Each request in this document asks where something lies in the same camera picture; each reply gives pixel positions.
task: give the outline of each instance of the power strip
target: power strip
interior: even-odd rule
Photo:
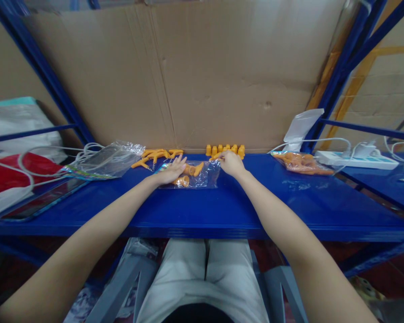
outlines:
[[[351,166],[363,168],[375,168],[382,170],[392,170],[399,165],[399,163],[388,157],[366,157],[366,158],[342,158],[343,153],[317,151],[314,155],[318,162],[329,166]]]

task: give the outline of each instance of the blue shelf frame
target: blue shelf frame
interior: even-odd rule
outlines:
[[[98,0],[87,1],[90,9],[92,10],[101,8]],[[329,117],[353,69],[404,17],[403,0],[393,11],[393,13],[385,20],[385,22],[372,34],[386,5],[386,2],[387,0],[367,0],[366,3],[368,5],[361,5],[356,16],[355,23],[347,38],[344,49],[339,57],[333,75],[318,107],[320,109],[324,109],[325,112],[314,127],[309,131],[306,139],[318,139],[326,124],[404,139],[404,132],[401,131],[329,120]],[[69,6],[70,10],[78,11],[79,0],[70,0]],[[78,114],[76,107],[71,101],[71,98],[66,93],[47,59],[42,54],[36,41],[26,28],[22,17],[29,15],[30,11],[25,6],[23,0],[0,0],[1,23],[13,38],[14,42],[30,63],[31,67],[37,73],[44,86],[47,88],[60,111],[65,116],[68,124],[36,131],[26,131],[22,133],[0,136],[0,141],[51,131],[73,129],[83,144],[93,142],[94,138],[81,116]],[[305,152],[311,152],[314,149],[314,146],[315,143],[304,143],[302,150]],[[12,243],[8,243],[8,241],[0,241],[0,245],[3,245],[4,247],[9,245],[18,246],[18,244],[19,241],[16,240],[12,241]],[[36,255],[36,251],[30,251],[28,248],[26,250],[21,248],[8,248],[7,252],[14,253],[22,257],[30,253],[34,256],[28,257],[27,260],[32,259],[34,262],[37,262],[40,259],[40,262],[37,262],[38,265],[43,263],[45,259],[45,255],[38,257],[39,255]],[[359,252],[354,257],[348,259],[346,263],[342,264],[342,268],[345,270],[346,275],[355,275],[360,271],[366,270],[377,263],[386,261],[402,252],[404,252],[404,241],[401,243],[388,243],[384,245],[373,244],[367,249]]]
[[[350,31],[343,51],[341,52],[334,68],[334,72],[332,73],[331,79],[329,80],[328,86],[326,87],[318,106],[319,109],[324,109],[325,112],[308,132],[305,137],[307,140],[319,139],[325,125],[327,124],[404,139],[404,132],[402,131],[329,120],[352,71],[404,17],[403,0],[379,26],[373,35],[370,36],[383,9],[385,8],[386,0],[370,0],[368,1],[368,4],[371,5],[371,11],[369,11],[364,5],[361,5],[360,7],[355,23]],[[301,150],[310,153],[314,150],[315,145],[316,142],[304,142]]]
[[[364,131],[404,140],[403,131],[370,127],[329,119],[352,71],[404,17],[404,0],[402,0],[379,28],[371,35],[387,1],[370,0],[367,2],[371,6],[371,10],[365,5],[361,5],[360,7],[355,23],[318,106],[319,109],[324,109],[325,111],[308,132],[305,138],[307,140],[319,139],[326,125]],[[311,153],[314,150],[315,145],[316,142],[304,142],[301,151]],[[363,188],[362,185],[356,187],[357,190],[360,190],[361,188]],[[401,243],[372,243],[368,247],[363,248],[357,254],[348,258],[340,264],[340,267],[347,277],[351,277],[402,253],[404,253],[404,241]]]

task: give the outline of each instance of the red bag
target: red bag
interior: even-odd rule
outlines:
[[[0,159],[0,164],[5,164],[13,168],[19,168],[18,166],[19,155],[7,156]],[[29,171],[42,174],[52,175],[57,173],[63,166],[57,165],[48,158],[28,153],[24,156],[23,164]],[[52,180],[51,177],[33,176],[35,184]],[[16,170],[12,170],[3,166],[0,166],[0,192],[3,192],[13,187],[25,187],[30,185],[30,180],[27,175],[20,173]]]

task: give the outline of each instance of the forearm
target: forearm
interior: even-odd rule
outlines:
[[[0,322],[62,322],[91,270],[156,189],[150,176],[75,232],[1,307]]]
[[[307,225],[250,172],[237,177],[269,237],[291,265],[323,261],[329,254]]]
[[[265,231],[289,261],[309,321],[376,323],[371,311],[305,223],[247,171],[237,180],[253,203]]]

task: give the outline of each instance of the left hand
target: left hand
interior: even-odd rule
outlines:
[[[163,172],[154,174],[152,176],[156,178],[159,185],[169,184],[183,173],[186,160],[187,157],[183,158],[183,155],[179,155]]]

